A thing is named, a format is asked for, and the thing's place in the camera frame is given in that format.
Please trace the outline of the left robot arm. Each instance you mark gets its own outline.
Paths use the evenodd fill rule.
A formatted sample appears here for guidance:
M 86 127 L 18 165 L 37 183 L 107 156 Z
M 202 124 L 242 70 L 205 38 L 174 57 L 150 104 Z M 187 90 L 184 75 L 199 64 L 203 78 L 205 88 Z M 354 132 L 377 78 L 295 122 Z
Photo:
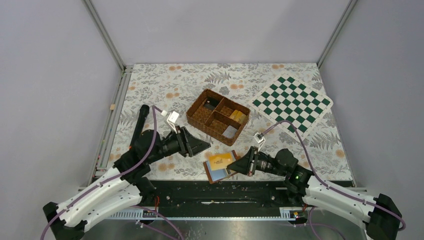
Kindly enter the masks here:
M 194 137 L 186 127 L 176 129 L 165 137 L 153 129 L 143 131 L 100 178 L 62 203 L 47 203 L 43 212 L 55 239 L 80 240 L 109 216 L 151 201 L 156 188 L 146 174 L 152 163 L 174 154 L 194 157 L 210 148 L 210 143 Z

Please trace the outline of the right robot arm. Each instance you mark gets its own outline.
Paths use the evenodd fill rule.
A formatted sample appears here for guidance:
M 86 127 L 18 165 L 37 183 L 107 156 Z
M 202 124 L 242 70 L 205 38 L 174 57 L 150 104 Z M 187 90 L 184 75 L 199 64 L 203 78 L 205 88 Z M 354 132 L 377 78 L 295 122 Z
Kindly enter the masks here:
M 308 205 L 347 219 L 373 240 L 394 240 L 405 229 L 405 222 L 393 200 L 384 194 L 373 197 L 331 181 L 319 179 L 313 171 L 299 165 L 288 149 L 275 156 L 252 146 L 227 169 L 252 176 L 256 171 L 284 177 L 287 198 L 295 205 Z

